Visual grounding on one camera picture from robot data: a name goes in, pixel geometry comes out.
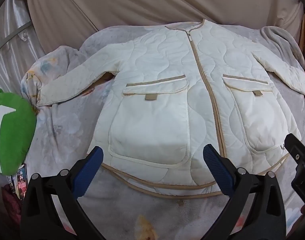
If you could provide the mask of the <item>green plush pillow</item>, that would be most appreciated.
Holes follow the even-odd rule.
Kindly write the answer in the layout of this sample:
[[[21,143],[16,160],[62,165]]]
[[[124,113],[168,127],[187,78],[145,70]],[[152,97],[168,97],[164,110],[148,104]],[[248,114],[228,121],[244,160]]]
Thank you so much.
[[[12,176],[24,162],[37,117],[21,96],[0,89],[0,174]]]

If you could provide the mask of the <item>beige curtain fabric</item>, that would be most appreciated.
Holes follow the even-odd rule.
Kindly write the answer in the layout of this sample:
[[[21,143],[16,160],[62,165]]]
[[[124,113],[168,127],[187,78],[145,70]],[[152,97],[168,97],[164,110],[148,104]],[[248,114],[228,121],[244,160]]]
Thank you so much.
[[[200,22],[259,29],[278,26],[298,38],[304,7],[300,0],[27,0],[45,52],[80,48],[97,31],[115,25]]]

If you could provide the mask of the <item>silver wardrobe cover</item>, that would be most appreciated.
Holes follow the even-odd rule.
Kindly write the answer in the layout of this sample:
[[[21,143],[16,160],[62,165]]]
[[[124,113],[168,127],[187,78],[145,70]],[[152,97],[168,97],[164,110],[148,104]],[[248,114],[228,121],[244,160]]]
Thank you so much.
[[[5,0],[0,7],[0,89],[20,94],[22,78],[44,54],[27,0]]]

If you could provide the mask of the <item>grey printed fleece blanket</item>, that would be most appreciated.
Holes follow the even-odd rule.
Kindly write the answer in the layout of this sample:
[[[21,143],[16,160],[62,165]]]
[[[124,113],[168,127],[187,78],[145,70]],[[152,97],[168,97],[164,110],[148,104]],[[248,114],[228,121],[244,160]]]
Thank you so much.
[[[201,23],[110,27],[92,35],[78,50],[61,46],[33,64],[22,80],[22,92],[39,111],[34,138],[26,156],[27,174],[54,176],[90,153],[94,148],[91,141],[96,122],[115,77],[111,73],[104,74],[75,98],[48,106],[38,105],[42,87],[64,76],[109,44],[132,41],[155,27],[186,28]],[[245,37],[240,28],[224,28]],[[255,37],[245,38],[262,44],[284,62],[304,72],[300,65],[303,57],[294,58],[301,54],[300,48],[287,31],[264,27],[260,34],[265,43]],[[269,77],[294,116],[300,132],[297,138],[305,143],[305,96],[288,87],[276,74],[269,73]],[[270,171],[276,174],[283,200],[288,200],[294,194],[290,180],[295,175],[295,162],[289,153],[277,168]],[[86,194],[78,198],[93,225],[107,239],[200,239],[215,222],[227,200],[220,189],[218,194],[197,197],[144,193],[130,187],[103,164]]]

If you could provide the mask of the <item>cream quilted jacket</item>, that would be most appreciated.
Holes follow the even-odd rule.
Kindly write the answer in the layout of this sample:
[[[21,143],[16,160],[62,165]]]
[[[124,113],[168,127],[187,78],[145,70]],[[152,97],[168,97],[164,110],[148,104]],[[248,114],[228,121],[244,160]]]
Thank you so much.
[[[91,147],[103,150],[104,168],[144,193],[218,194],[204,146],[265,174],[286,158],[285,137],[300,137],[269,73],[304,96],[305,73],[213,22],[109,44],[42,87],[38,105],[71,100],[107,73],[115,78]]]

